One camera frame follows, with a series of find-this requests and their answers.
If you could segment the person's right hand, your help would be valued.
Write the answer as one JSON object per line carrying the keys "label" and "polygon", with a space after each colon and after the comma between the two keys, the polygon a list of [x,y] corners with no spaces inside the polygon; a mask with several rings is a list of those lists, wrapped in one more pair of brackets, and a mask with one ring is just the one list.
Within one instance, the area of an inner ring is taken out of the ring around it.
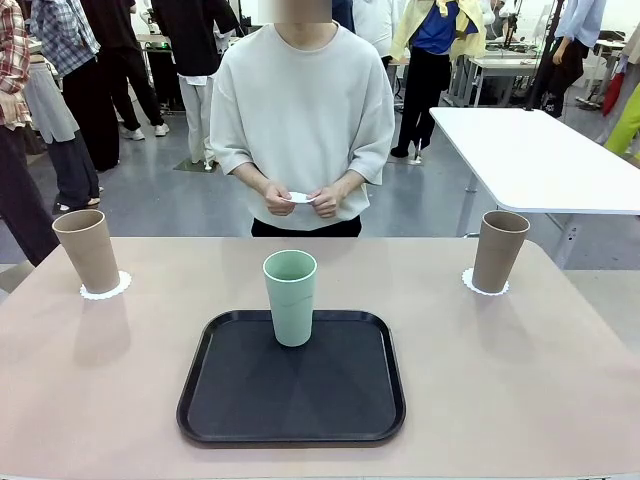
{"label": "person's right hand", "polygon": [[291,194],[282,185],[268,182],[263,189],[267,210],[274,216],[288,216],[295,209]]}

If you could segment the person's left hand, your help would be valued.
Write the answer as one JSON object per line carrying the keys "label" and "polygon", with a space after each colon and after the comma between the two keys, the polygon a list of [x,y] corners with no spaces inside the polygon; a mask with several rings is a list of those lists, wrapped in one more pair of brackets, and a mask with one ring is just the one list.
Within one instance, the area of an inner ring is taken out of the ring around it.
{"label": "person's left hand", "polygon": [[333,218],[344,199],[337,184],[323,187],[307,196],[315,213],[321,218]]}

